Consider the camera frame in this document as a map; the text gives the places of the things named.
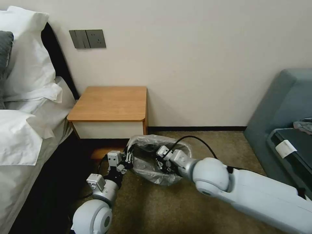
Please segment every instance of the nightstand drawer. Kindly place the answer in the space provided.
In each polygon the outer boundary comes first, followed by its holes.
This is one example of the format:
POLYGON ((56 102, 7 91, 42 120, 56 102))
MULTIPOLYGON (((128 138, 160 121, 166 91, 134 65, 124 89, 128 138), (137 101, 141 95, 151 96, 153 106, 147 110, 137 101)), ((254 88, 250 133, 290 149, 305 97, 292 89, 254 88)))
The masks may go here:
POLYGON ((81 139, 124 139, 143 135, 143 122, 73 122, 81 139))

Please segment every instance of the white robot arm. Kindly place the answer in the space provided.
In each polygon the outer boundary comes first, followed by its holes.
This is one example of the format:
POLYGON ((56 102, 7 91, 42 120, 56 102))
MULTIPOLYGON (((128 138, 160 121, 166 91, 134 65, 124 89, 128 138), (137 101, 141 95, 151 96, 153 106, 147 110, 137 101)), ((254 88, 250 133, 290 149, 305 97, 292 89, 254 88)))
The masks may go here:
MULTIPOLYGON (((202 194, 230 203, 235 209, 289 233, 312 233, 312 202, 289 185, 260 174, 238 170, 215 158, 197 160, 182 150, 169 151, 162 146, 157 156, 174 164, 177 173, 195 183, 202 194)), ((112 221, 112 206, 122 176, 131 168, 131 155, 121 161, 119 151, 108 153, 109 174, 104 178, 91 174, 87 179, 94 200, 80 206, 73 217, 76 234, 106 233, 112 221)))
POLYGON ((120 151, 110 151, 107 158, 110 165, 108 175, 91 174, 87 178, 94 199, 86 201, 76 210, 72 220, 75 234, 104 234, 111 225, 111 209, 117 191, 121 188, 123 175, 133 164, 130 155, 122 161, 120 151))
POLYGON ((312 202, 297 189, 248 170, 237 170, 215 158, 196 160, 182 150, 158 156, 178 166, 205 195, 230 203, 235 209, 288 233, 312 233, 312 202))

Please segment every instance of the brown carpet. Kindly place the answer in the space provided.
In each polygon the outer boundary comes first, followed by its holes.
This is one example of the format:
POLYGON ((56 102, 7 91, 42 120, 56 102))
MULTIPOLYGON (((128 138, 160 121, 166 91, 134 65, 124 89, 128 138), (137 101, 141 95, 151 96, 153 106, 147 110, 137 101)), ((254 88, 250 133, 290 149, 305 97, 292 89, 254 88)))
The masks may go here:
MULTIPOLYGON (((242 132, 157 132, 180 138, 195 135, 207 142, 226 165, 264 171, 242 132)), ((186 139, 194 158, 212 157, 195 139, 186 139)), ((118 192, 109 233, 282 233, 248 217, 231 205, 200 194, 186 179, 170 187, 155 185, 127 172, 118 192)))

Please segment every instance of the white label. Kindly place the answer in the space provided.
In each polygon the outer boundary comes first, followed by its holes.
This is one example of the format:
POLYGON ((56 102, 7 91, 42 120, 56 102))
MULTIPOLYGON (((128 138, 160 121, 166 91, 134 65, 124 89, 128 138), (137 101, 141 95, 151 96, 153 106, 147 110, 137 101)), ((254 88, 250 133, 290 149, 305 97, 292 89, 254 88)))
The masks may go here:
POLYGON ((284 140, 275 147, 276 151, 279 153, 281 158, 285 158, 292 152, 297 151, 296 148, 289 142, 289 140, 284 140))

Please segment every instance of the wall switch panel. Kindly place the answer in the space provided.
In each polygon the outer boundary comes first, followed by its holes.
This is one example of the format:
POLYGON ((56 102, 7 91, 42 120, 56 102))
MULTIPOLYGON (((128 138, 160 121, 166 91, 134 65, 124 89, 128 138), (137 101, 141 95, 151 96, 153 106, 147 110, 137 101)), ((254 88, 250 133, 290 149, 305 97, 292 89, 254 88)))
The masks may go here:
POLYGON ((103 30, 70 30, 76 49, 106 48, 103 30))
POLYGON ((86 30, 91 48, 106 48, 103 30, 86 30))

